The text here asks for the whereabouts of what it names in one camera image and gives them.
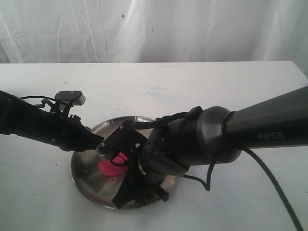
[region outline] pink cloth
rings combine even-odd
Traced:
[[[127,160],[128,158],[123,153],[119,153],[119,155],[113,159],[113,162],[117,164],[122,164],[124,163],[124,161]],[[101,160],[99,163],[99,168],[105,176],[109,177],[117,177],[128,171],[128,167],[126,165],[115,166],[110,162],[110,160]]]

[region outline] stainless steel plate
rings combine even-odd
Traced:
[[[142,116],[124,116],[102,122],[95,126],[92,131],[95,134],[107,138],[125,120],[132,120],[134,122],[153,121]],[[148,138],[151,130],[139,130],[139,132]],[[100,159],[95,150],[74,152],[71,160],[73,181],[79,191],[91,201],[107,208],[116,208],[111,200],[119,190],[125,175],[113,177],[113,181],[111,181],[111,177],[101,173],[99,161]],[[178,179],[179,177],[167,176],[161,184],[161,187],[166,191],[170,191]],[[139,208],[157,200],[158,198],[155,197],[142,204],[131,201],[123,209]]]

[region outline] white backdrop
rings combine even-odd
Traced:
[[[306,0],[1,0],[11,63],[293,60],[308,75]]]

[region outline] white table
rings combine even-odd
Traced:
[[[113,117],[156,118],[197,105],[239,110],[307,84],[292,62],[0,65],[0,89],[16,96],[81,90],[86,103],[71,112],[89,127]],[[256,150],[306,229],[307,151]],[[0,230],[295,230],[270,180],[245,153],[215,166],[210,192],[182,179],[168,202],[129,211],[100,207],[83,197],[71,179],[71,154],[15,135],[0,136]],[[205,179],[206,171],[200,166],[189,173]]]

